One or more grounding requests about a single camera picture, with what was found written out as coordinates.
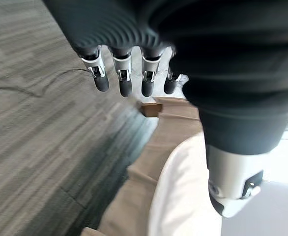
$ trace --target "wooden block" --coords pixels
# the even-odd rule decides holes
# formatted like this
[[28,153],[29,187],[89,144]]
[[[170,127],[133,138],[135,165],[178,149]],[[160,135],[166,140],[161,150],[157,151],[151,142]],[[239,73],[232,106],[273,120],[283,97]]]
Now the wooden block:
[[158,117],[158,113],[162,112],[163,105],[158,103],[143,103],[141,105],[141,113],[145,117]]

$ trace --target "black rubber finger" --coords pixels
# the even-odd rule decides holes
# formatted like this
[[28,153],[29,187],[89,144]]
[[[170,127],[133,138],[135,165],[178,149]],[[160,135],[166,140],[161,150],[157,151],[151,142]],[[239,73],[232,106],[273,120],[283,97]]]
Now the black rubber finger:
[[132,82],[129,81],[119,81],[120,93],[123,97],[128,97],[132,93]]
[[164,84],[164,92],[166,94],[172,94],[175,90],[175,88],[178,85],[178,81],[170,81],[169,79],[165,80]]
[[104,77],[94,78],[94,81],[99,91],[105,92],[109,89],[109,82],[107,75],[105,75]]
[[142,81],[142,94],[145,97],[152,95],[154,89],[154,82],[144,82]]

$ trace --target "silver metal joint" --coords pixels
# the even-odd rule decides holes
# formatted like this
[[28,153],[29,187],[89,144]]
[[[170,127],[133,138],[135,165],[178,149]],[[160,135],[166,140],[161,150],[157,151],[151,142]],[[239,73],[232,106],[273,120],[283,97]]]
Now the silver metal joint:
[[98,48],[99,56],[95,60],[86,60],[81,58],[87,70],[93,75],[94,78],[104,77],[106,74],[104,62],[101,58],[101,50]]
[[174,75],[170,67],[168,68],[168,74],[167,79],[170,81],[178,82],[181,79],[182,74],[179,74],[178,76]]
[[125,59],[118,59],[113,57],[115,71],[120,81],[131,80],[131,55]]
[[142,55],[142,75],[144,82],[154,82],[160,59],[161,57],[158,60],[147,60]]

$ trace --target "robotic arm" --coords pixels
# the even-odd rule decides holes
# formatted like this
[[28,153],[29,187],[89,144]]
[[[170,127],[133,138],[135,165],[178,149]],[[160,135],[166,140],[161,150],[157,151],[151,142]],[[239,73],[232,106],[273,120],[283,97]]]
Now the robotic arm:
[[132,47],[141,47],[150,96],[172,46],[164,91],[189,76],[183,93],[199,109],[214,208],[232,217],[259,193],[267,154],[288,123],[288,0],[43,1],[100,91],[109,84],[98,45],[110,48],[124,97]]

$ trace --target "silver metal part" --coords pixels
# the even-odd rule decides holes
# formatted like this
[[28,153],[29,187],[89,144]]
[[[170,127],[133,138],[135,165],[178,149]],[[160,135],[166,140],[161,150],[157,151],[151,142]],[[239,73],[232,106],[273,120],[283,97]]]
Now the silver metal part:
[[221,212],[218,213],[224,217],[233,217],[260,192],[259,184],[254,182],[249,182],[250,188],[248,191],[245,190],[246,183],[263,171],[268,153],[240,155],[211,145],[206,146],[206,152],[209,193],[217,203],[223,206],[219,210]]
[[158,71],[158,66],[160,62],[161,57],[158,60],[147,60],[142,55],[142,75],[143,75],[143,81],[151,81],[154,82],[155,76]]
[[167,74],[167,80],[170,81],[176,81],[178,82],[181,79],[182,74],[179,74],[177,77],[173,74],[172,70],[170,67],[168,67],[168,74]]
[[81,58],[85,64],[87,70],[89,70],[89,72],[91,72],[91,74],[93,75],[94,78],[97,78],[99,76],[104,77],[106,74],[104,62],[101,58],[100,47],[98,48],[98,51],[99,51],[99,56],[95,60],[86,60],[84,58]]
[[120,81],[131,80],[131,55],[125,59],[113,57],[115,71]]

